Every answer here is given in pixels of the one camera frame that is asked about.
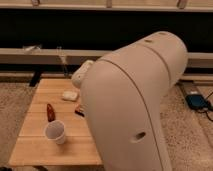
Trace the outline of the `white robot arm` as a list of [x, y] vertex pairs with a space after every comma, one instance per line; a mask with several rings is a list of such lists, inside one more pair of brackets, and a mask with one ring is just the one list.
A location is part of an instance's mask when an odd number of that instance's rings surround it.
[[160, 103], [187, 61], [184, 42], [159, 31], [84, 62], [72, 75], [106, 171], [172, 171]]

